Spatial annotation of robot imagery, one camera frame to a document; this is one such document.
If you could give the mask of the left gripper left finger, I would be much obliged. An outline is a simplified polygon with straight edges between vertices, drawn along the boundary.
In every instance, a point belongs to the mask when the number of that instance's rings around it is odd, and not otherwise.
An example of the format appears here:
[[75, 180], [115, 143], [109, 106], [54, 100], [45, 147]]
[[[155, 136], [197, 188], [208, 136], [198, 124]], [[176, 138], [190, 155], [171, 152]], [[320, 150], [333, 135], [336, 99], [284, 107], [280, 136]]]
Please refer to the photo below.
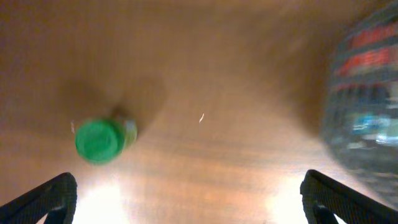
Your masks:
[[65, 172], [1, 206], [1, 223], [72, 224], [77, 203], [77, 183]]

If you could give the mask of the green lid jar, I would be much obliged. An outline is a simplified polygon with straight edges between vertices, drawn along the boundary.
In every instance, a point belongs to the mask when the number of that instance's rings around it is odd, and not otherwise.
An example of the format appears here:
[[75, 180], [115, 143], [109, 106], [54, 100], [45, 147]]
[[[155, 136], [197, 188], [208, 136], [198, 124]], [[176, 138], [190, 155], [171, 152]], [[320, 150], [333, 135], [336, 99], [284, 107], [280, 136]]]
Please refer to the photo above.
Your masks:
[[133, 119], [95, 118], [82, 123], [75, 132], [78, 155], [91, 164], [105, 164], [130, 147], [137, 139]]

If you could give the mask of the grey plastic basket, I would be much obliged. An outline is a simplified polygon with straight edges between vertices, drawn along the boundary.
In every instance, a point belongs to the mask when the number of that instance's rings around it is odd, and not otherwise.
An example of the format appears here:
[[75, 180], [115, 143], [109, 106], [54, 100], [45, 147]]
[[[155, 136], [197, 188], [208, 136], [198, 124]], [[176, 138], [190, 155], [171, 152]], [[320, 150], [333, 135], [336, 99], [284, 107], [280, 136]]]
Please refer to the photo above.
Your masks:
[[342, 166], [397, 206], [397, 1], [338, 44], [320, 133]]

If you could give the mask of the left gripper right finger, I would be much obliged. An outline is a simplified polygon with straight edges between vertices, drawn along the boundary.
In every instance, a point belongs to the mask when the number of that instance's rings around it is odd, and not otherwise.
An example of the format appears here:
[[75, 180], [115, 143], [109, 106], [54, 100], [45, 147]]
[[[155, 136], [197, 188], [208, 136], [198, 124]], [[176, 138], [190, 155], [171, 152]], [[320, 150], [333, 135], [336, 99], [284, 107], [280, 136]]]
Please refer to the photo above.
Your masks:
[[397, 223], [397, 211], [348, 186], [310, 169], [300, 185], [303, 210], [309, 224]]

